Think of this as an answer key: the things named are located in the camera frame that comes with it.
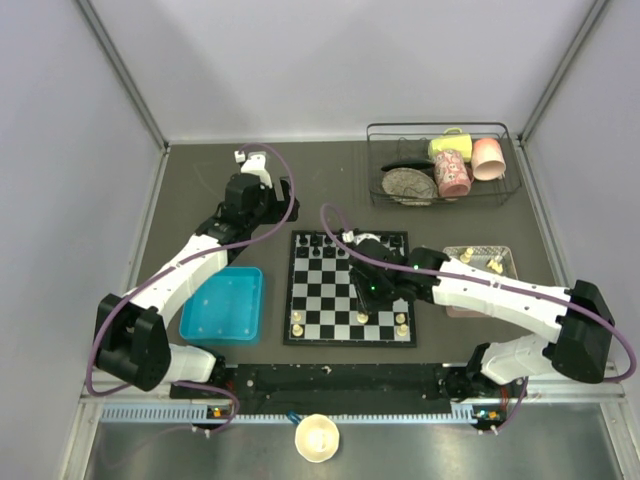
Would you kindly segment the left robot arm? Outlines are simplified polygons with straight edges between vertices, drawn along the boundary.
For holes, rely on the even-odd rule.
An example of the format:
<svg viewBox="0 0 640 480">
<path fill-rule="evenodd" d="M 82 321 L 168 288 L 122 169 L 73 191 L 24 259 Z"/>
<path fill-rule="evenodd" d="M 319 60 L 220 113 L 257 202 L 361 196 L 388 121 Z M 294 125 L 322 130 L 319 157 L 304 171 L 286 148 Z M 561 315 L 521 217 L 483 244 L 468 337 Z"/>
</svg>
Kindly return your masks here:
<svg viewBox="0 0 640 480">
<path fill-rule="evenodd" d="M 227 382 L 220 360 L 202 348 L 171 343 L 167 325 L 207 280 L 257 243 L 258 227 L 268 226 L 261 236 L 266 239 L 295 221 L 298 208 L 292 177 L 232 175 L 224 199 L 178 254 L 125 295 L 109 294 L 99 303 L 85 377 L 89 394 L 101 394 L 93 384 L 96 369 L 121 380 L 123 388 L 149 392 L 188 382 L 205 396 L 220 394 Z"/>
</svg>

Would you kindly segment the white king piece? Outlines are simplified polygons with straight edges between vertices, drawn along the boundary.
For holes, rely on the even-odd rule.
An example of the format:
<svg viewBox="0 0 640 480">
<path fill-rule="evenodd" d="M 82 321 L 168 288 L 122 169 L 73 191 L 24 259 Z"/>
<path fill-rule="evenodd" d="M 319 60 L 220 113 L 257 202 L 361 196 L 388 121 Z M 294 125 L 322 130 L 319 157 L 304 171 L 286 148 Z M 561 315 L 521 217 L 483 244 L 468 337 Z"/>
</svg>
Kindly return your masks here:
<svg viewBox="0 0 640 480">
<path fill-rule="evenodd" d="M 366 313 L 358 312 L 356 319 L 360 324 L 366 324 L 368 322 L 369 316 Z"/>
</svg>

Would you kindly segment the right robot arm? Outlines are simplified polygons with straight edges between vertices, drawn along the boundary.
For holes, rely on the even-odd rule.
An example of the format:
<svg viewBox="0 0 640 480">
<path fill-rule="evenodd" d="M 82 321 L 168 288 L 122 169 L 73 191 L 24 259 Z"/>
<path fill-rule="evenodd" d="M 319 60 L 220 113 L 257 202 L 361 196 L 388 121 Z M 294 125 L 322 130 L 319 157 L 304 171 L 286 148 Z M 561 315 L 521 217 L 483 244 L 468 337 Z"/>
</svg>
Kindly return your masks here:
<svg viewBox="0 0 640 480">
<path fill-rule="evenodd" d="M 370 234 L 348 247 L 350 280 L 368 315 L 402 299 L 470 310 L 527 330 L 516 340 L 477 346 L 463 373 L 446 379 L 450 395 L 487 396 L 519 378 L 553 372 L 586 384 L 604 381 L 614 320 L 596 285 L 521 282 L 429 248 L 403 255 Z"/>
</svg>

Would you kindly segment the white queen piece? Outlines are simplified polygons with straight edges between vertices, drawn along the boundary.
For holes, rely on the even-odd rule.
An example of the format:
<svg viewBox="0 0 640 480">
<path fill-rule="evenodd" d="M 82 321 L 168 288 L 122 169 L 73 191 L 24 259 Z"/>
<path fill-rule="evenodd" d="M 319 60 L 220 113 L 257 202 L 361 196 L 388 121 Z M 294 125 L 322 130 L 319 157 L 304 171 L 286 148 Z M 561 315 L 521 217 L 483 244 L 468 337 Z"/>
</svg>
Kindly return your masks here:
<svg viewBox="0 0 640 480">
<path fill-rule="evenodd" d="M 467 247 L 464 253 L 460 256 L 460 261 L 468 264 L 471 261 L 473 254 L 474 249 L 472 247 Z"/>
</svg>

